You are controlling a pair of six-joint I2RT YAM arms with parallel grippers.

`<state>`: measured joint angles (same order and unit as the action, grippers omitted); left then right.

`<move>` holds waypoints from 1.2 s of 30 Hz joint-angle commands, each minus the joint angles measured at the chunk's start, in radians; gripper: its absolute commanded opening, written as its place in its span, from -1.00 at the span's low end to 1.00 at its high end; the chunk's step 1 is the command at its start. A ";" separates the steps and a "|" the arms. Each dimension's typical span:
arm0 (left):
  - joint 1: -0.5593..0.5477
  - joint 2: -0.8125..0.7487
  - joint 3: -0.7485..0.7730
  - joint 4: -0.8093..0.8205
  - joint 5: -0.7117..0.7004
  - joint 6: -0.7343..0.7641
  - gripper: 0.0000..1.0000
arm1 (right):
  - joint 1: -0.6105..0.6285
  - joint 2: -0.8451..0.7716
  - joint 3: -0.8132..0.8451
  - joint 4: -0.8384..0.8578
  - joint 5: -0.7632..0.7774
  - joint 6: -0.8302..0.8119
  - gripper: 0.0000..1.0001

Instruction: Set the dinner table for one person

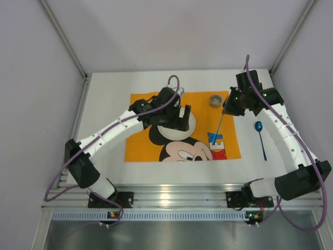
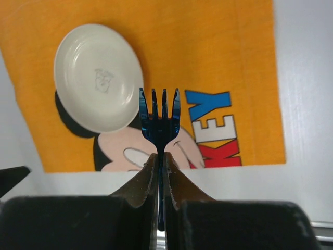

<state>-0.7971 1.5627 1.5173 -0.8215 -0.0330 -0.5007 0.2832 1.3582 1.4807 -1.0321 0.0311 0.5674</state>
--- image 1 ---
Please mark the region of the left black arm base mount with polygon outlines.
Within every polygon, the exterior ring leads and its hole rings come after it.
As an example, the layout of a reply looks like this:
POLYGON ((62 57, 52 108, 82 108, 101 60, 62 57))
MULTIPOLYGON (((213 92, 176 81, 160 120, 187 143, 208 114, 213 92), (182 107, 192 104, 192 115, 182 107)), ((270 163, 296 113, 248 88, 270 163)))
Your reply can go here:
MULTIPOLYGON (((114 203, 117 203, 122 208, 132 208, 134 201, 133 192, 118 192, 111 198, 114 203)), ((117 208, 116 205, 100 199, 95 194, 89 195, 88 208, 117 208)))

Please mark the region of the blue metallic spoon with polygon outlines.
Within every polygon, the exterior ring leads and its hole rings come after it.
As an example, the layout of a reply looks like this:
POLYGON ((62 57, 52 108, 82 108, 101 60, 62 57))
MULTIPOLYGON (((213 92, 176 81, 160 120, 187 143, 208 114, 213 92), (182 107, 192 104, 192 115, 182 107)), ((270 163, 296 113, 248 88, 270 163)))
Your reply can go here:
POLYGON ((262 152, 263 152, 263 158, 264 158, 265 161, 267 161, 267 155, 266 155, 266 152, 265 152, 265 148, 264 148, 264 144, 263 144, 263 140, 262 140, 262 134, 261 134, 262 129, 263 129, 262 122, 261 121, 256 121, 255 124, 254 124, 254 128, 259 134, 261 147, 262 147, 262 152))

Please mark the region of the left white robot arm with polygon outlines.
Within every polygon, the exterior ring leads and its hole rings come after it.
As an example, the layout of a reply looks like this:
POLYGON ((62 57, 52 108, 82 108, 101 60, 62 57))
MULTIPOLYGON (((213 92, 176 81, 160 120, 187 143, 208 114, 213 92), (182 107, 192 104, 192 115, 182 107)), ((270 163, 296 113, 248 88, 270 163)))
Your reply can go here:
POLYGON ((81 189, 114 200, 117 189, 97 170, 96 164, 120 142, 150 126, 187 131, 191 107, 183 115, 181 97, 184 89, 164 87, 150 99, 139 99, 114 122, 79 142, 70 139, 65 144, 65 163, 81 189))

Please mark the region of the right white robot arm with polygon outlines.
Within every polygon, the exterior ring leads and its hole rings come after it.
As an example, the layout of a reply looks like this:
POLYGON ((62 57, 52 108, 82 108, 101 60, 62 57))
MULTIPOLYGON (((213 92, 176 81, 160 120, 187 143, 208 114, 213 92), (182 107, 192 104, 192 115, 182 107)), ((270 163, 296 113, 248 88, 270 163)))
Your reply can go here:
POLYGON ((242 192, 249 200, 279 196, 286 201, 318 191, 319 179, 325 180, 331 172, 328 161, 320 161, 303 147, 303 140, 291 122, 284 100, 270 87, 264 89, 256 70, 236 75, 237 86, 223 104, 223 113, 244 116, 249 110, 258 117, 268 131, 283 160, 286 174, 247 182, 242 192))

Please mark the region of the small speckled grey cup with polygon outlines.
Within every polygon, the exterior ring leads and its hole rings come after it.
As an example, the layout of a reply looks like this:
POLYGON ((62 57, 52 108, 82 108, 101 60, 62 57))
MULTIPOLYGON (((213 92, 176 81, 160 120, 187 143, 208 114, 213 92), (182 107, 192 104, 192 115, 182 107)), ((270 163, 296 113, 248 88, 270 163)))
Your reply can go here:
POLYGON ((223 103, 223 98, 221 95, 213 94, 210 96, 209 102, 212 108, 219 108, 223 103))

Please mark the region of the blue metallic fork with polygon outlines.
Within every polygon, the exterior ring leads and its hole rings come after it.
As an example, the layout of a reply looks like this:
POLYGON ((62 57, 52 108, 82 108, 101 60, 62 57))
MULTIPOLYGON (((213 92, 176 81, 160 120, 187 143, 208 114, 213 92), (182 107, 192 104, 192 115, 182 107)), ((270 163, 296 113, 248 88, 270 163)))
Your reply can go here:
POLYGON ((222 122, 223 122, 223 118, 224 118, 224 113, 222 112, 222 115, 221 115, 221 119, 220 119, 220 122, 219 122, 219 125, 217 127, 217 130, 216 130, 216 133, 213 137, 213 141, 212 141, 212 145, 215 145, 215 142, 216 142, 216 139, 217 139, 217 136, 219 134, 219 130, 221 128, 221 125, 222 125, 222 122))

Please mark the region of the orange Mickey Mouse placemat cloth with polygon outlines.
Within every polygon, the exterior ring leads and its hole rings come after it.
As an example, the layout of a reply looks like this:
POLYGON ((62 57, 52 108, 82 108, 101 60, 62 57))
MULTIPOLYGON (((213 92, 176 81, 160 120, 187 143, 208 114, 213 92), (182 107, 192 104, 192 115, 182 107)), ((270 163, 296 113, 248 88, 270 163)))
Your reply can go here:
POLYGON ((213 137, 219 125, 222 107, 212 108, 214 92, 187 92, 181 105, 190 105, 189 130, 177 131, 151 126, 126 140, 124 160, 138 162, 177 162, 240 159, 232 116, 224 116, 215 145, 213 137))

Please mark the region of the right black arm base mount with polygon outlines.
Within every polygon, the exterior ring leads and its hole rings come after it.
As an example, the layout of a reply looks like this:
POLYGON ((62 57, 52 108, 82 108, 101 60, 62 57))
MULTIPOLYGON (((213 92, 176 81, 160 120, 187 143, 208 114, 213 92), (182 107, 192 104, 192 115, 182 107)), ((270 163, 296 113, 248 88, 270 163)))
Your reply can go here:
POLYGON ((246 198, 241 191, 229 191, 225 193, 227 207, 235 210, 244 208, 273 208, 274 203, 271 196, 250 199, 246 198))

